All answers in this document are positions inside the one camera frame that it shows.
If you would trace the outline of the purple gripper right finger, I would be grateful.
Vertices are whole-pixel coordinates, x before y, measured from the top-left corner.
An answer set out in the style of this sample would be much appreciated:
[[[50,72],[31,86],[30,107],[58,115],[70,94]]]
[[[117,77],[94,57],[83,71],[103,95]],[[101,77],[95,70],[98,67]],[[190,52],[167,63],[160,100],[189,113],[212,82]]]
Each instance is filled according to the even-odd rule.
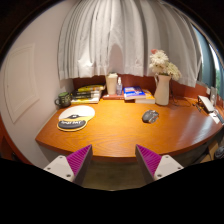
[[[136,145],[135,155],[147,184],[183,169],[171,156],[160,156],[139,144]]]

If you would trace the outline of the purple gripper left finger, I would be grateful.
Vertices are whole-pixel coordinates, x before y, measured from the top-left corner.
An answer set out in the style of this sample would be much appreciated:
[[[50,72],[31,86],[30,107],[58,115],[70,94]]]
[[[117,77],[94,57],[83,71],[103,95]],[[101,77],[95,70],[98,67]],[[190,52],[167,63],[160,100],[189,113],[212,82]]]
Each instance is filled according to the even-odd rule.
[[[92,155],[92,145],[87,145],[68,156],[59,155],[44,170],[81,186]]]

